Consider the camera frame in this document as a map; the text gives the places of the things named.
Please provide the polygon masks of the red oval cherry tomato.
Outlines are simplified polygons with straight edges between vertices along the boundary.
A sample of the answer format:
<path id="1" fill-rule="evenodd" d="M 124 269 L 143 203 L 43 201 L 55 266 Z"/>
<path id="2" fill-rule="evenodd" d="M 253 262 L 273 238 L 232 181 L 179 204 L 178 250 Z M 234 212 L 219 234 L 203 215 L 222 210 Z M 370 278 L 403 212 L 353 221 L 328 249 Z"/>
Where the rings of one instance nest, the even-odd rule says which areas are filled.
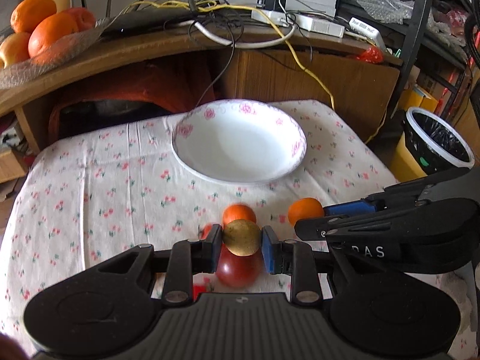
<path id="1" fill-rule="evenodd" d="M 203 284 L 195 284 L 193 286 L 193 300 L 197 300 L 199 298 L 199 296 L 203 293 L 207 293 L 208 292 L 208 287 L 203 285 Z"/>

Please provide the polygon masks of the white floral ceramic bowl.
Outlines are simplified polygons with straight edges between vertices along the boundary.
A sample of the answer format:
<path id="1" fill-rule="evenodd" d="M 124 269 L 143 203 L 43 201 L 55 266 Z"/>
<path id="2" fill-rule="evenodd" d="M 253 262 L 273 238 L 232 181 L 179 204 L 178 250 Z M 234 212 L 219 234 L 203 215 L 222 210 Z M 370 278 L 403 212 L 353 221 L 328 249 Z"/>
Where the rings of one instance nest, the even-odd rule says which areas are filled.
<path id="1" fill-rule="evenodd" d="M 177 161 L 203 180 L 262 185 L 293 172 L 307 139 L 298 122 L 276 106 L 246 99 L 220 100 L 187 113 L 175 125 Z"/>

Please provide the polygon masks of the small orange mandarin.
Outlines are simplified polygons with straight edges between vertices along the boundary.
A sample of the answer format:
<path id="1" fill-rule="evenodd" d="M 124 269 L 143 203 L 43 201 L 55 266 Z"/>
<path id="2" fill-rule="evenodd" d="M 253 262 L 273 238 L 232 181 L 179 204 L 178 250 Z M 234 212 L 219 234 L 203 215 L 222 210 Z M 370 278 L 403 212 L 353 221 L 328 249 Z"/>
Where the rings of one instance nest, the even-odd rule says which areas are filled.
<path id="1" fill-rule="evenodd" d="M 321 203 L 313 197 L 305 197 L 289 206 L 287 217 L 289 224 L 295 226 L 299 220 L 316 219 L 325 216 Z"/>

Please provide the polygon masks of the round red tomato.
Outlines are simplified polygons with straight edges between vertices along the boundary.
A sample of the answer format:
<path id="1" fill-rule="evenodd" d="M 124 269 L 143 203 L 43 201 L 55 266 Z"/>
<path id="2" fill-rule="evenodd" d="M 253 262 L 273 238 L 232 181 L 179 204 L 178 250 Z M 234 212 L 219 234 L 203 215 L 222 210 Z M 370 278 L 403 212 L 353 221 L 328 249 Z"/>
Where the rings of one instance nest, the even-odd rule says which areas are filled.
<path id="1" fill-rule="evenodd" d="M 199 237 L 200 240 L 204 240 L 204 239 L 207 238 L 208 233 L 210 233 L 210 230 L 212 229 L 212 226 L 213 226 L 212 223 L 207 223 L 207 224 L 202 228 L 202 231 L 201 231 L 200 237 Z"/>

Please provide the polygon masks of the dark red plum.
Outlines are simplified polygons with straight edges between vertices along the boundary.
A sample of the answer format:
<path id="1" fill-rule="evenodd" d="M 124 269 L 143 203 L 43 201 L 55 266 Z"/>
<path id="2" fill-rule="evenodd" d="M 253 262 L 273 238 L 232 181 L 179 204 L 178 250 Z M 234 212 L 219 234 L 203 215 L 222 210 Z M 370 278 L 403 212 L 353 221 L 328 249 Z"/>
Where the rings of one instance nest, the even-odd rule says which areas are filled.
<path id="1" fill-rule="evenodd" d="M 252 285 L 264 270 L 260 250 L 250 256 L 237 256 L 224 245 L 221 248 L 216 277 L 230 288 L 244 288 Z"/>

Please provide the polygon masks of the black metal shelf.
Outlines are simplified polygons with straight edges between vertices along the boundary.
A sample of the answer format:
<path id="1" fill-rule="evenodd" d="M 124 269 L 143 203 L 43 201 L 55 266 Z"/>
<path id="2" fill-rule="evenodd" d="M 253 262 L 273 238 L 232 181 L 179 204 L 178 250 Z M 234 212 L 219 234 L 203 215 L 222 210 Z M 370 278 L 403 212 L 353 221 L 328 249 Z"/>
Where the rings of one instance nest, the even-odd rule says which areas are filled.
<path id="1" fill-rule="evenodd" d="M 474 0 L 457 0 L 468 16 L 475 14 Z M 353 0 L 338 0 L 337 11 L 349 13 L 355 17 L 361 17 L 371 25 L 390 29 L 403 35 L 400 59 L 402 66 L 400 76 L 387 104 L 386 116 L 392 117 L 400 100 L 400 94 L 407 83 L 409 73 L 416 62 L 418 51 L 425 46 L 446 60 L 448 63 L 465 71 L 468 67 L 469 54 L 460 55 L 451 46 L 447 46 L 433 32 L 427 29 L 428 18 L 432 16 L 431 8 L 434 0 L 413 0 L 411 16 L 406 19 L 395 19 L 389 23 L 375 19 L 358 2 Z"/>

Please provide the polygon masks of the cherry print tablecloth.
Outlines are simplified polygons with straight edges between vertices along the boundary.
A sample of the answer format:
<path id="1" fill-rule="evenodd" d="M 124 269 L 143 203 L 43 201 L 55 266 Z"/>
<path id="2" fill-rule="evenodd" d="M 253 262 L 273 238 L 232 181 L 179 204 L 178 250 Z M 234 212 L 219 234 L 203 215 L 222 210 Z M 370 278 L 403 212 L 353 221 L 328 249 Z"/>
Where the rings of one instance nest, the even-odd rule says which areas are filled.
<path id="1" fill-rule="evenodd" d="M 395 177 L 326 105 L 281 102 L 307 137 L 301 166 L 269 184 L 221 185 L 176 160 L 176 116 L 110 127 L 58 141 L 36 158 L 18 193 L 1 244 L 1 332 L 27 354 L 28 301 L 43 289 L 138 244 L 166 250 L 245 204 L 281 239 L 295 233 L 287 211 L 313 197 L 325 206 L 354 201 Z"/>

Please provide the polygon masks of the white power strip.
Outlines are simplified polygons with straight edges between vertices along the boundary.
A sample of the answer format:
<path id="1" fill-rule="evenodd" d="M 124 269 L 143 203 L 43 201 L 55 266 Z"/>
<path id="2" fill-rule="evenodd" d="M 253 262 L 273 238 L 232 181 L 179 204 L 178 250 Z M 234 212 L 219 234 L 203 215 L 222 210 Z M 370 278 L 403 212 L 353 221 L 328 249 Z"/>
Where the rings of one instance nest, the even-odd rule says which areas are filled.
<path id="1" fill-rule="evenodd" d="M 279 27 L 291 27 L 294 24 L 299 29 L 310 33 L 319 33 L 336 38 L 343 38 L 345 28 L 341 24 L 335 24 L 326 19 L 320 19 L 314 16 L 302 15 L 299 13 L 284 13 L 275 10 L 253 10 L 250 14 L 253 20 L 269 24 L 270 22 Z"/>

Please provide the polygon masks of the brown longan fruit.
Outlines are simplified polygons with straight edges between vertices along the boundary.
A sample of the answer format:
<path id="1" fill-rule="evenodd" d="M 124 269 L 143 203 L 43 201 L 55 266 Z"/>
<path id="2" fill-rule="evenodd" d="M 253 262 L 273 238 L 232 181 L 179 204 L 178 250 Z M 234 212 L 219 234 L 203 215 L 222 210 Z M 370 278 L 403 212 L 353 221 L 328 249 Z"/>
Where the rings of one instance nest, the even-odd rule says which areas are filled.
<path id="1" fill-rule="evenodd" d="M 222 241 L 228 251 L 239 257 L 255 254 L 261 245 L 259 226 L 247 219 L 236 219 L 223 229 Z"/>

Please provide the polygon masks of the front orange in dish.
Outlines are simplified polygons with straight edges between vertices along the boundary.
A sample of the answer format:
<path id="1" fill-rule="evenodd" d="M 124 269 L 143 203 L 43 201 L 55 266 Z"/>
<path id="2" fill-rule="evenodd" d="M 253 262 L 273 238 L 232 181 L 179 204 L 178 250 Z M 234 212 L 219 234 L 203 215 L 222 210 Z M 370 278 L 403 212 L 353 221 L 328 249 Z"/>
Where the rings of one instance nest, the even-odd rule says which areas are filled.
<path id="1" fill-rule="evenodd" d="M 41 54 L 60 38 L 77 33 L 78 25 L 74 17 L 62 11 L 45 18 L 35 30 L 28 41 L 28 53 L 31 58 Z"/>

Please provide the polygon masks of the red cloth under cabinet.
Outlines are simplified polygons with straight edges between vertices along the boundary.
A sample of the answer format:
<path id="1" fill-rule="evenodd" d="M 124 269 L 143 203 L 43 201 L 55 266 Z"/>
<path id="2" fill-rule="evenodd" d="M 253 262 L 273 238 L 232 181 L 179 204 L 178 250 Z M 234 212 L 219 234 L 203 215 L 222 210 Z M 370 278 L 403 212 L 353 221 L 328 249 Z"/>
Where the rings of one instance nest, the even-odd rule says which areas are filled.
<path id="1" fill-rule="evenodd" d="M 53 92 L 49 141 L 192 110 L 215 98 L 205 64 L 180 60 L 134 63 Z"/>

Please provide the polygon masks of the dark orange mandarin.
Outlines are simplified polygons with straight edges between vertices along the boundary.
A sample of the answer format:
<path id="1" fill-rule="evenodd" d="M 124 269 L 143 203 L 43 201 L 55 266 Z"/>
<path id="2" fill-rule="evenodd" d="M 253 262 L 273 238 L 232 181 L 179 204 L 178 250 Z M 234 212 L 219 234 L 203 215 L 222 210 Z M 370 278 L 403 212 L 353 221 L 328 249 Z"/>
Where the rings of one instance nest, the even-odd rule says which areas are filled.
<path id="1" fill-rule="evenodd" d="M 222 222 L 224 226 L 238 219 L 245 219 L 255 223 L 256 214 L 249 205 L 244 204 L 233 204 L 224 209 L 222 214 Z"/>

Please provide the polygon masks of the red apple in dish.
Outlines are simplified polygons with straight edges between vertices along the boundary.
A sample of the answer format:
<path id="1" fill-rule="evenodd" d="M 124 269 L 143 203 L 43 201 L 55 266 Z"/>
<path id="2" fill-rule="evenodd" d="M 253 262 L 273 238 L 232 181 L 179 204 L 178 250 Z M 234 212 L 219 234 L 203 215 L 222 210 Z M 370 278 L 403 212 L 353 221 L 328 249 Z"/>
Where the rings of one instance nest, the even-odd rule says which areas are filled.
<path id="1" fill-rule="evenodd" d="M 93 29 L 96 25 L 94 14 L 84 7 L 72 7 L 64 10 L 64 13 L 67 13 L 74 18 L 79 32 Z"/>

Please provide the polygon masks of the orange in dish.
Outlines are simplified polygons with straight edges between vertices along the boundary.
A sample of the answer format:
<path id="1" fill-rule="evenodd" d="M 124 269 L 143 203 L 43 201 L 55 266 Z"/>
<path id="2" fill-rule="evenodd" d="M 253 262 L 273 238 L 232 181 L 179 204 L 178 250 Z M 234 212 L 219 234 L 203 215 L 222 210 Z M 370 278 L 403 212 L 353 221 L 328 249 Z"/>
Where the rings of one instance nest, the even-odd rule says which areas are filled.
<path id="1" fill-rule="evenodd" d="M 32 33 L 38 24 L 56 12 L 54 0 L 24 0 L 13 10 L 10 27 L 15 33 Z"/>
<path id="2" fill-rule="evenodd" d="M 35 30 L 28 41 L 28 53 L 31 58 L 41 54 L 60 38 L 77 33 L 78 25 L 74 17 L 62 11 L 45 18 Z"/>

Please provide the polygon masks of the black power adapter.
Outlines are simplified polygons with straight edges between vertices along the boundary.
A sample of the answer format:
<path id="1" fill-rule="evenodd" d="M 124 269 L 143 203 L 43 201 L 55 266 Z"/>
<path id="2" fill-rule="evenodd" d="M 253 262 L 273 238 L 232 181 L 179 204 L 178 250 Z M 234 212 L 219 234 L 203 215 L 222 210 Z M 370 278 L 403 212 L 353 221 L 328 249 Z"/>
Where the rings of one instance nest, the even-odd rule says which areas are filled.
<path id="1" fill-rule="evenodd" d="M 287 0 L 257 0 L 256 7 L 267 11 L 284 11 L 287 8 Z"/>

